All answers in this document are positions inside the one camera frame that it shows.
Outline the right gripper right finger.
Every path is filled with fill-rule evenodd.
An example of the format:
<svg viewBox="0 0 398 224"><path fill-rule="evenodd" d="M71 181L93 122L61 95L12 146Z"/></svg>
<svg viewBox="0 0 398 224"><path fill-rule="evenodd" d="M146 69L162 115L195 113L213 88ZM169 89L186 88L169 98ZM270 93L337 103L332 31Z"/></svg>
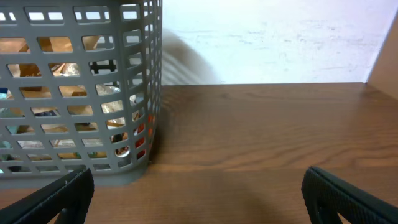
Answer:
<svg viewBox="0 0 398 224"><path fill-rule="evenodd" d="M309 167L301 187L312 224L397 224L397 207L315 166Z"/></svg>

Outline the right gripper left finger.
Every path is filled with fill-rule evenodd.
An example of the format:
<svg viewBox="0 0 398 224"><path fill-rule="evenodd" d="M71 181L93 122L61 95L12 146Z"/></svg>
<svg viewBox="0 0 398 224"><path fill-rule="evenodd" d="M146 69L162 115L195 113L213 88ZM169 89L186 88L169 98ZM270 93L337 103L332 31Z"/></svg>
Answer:
<svg viewBox="0 0 398 224"><path fill-rule="evenodd" d="M94 191L91 170L74 170L1 209L1 223L84 223Z"/></svg>

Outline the orange brown snack bar pack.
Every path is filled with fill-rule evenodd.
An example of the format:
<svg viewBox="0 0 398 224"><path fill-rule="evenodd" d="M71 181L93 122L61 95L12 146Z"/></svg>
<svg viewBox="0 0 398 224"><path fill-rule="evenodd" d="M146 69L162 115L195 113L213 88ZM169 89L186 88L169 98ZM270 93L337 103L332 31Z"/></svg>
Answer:
<svg viewBox="0 0 398 224"><path fill-rule="evenodd" d="M155 116L148 115L147 122L142 122L134 130L134 136L138 136L138 140L135 141L136 159L139 160L146 155L146 152L152 147L152 142L155 132Z"/></svg>

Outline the cream brown snack bag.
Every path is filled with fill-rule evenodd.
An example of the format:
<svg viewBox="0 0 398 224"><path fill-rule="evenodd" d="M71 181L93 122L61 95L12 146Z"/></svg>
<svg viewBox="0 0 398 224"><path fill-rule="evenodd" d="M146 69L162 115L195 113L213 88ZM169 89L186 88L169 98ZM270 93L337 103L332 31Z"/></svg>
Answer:
<svg viewBox="0 0 398 224"><path fill-rule="evenodd" d="M96 50L99 40L102 38L100 35L85 36L83 38L83 46L85 50ZM71 52L72 44L66 37L44 37L39 40L40 46L46 51L54 52ZM23 38L4 38L1 39L1 52L2 53L29 53L30 49ZM41 77L42 74L36 64L10 64L7 66L11 75L14 78L26 77ZM49 65L53 76L55 77L79 77L80 69L77 63L51 63ZM98 96L112 95L120 92L119 87L111 86L108 84L96 84L96 94ZM59 90L63 97L73 98L86 96L86 87L83 85L67 85L60 86ZM23 87L22 95L27 98L49 98L51 93L47 87ZM113 113L121 111L123 104L120 100L103 103L101 105L102 112ZM71 116L91 116L93 115L92 106L90 105L68 105L67 110ZM59 116L58 108L55 106L39 106L31 108L31 111L36 117L49 117ZM115 118L107 120L106 125L108 129L120 128L126 124L125 119ZM82 122L76 123L75 128L78 132L83 131L97 131L98 124L96 122ZM45 124L43 125L45 132L49 133L64 133L68 131L64 124ZM117 134L110 137L112 143L121 142L127 139L127 133ZM118 157L126 157L130 153L128 146L115 150L115 155Z"/></svg>

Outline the grey plastic mesh basket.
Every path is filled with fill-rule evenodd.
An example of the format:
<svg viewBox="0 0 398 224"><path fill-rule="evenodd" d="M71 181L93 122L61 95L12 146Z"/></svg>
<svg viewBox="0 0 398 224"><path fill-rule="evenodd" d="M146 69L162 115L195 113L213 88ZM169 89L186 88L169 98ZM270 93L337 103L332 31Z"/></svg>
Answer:
<svg viewBox="0 0 398 224"><path fill-rule="evenodd" d="M89 168L98 185L129 184L147 170L149 151L136 159L134 130L160 111L162 76L161 0L149 1L2 1L1 39L23 38L29 53L1 52L1 187L42 187L77 169ZM85 50L85 36L100 35L96 50ZM71 52L44 50L44 37L66 37ZM10 64L36 64L41 77L14 78ZM55 77L51 63L77 63L79 77ZM96 84L120 92L98 96ZM87 95L67 98L60 86L83 85ZM27 98L23 87L47 87L49 98ZM120 100L121 111L103 113L101 105ZM93 115L71 116L68 105L90 105ZM55 106L59 116L36 117L31 108ZM108 129L110 119L126 124ZM78 132L76 123L96 122L97 131ZM45 124L68 131L45 132ZM112 143L111 136L127 133ZM115 150L128 146L118 157Z"/></svg>

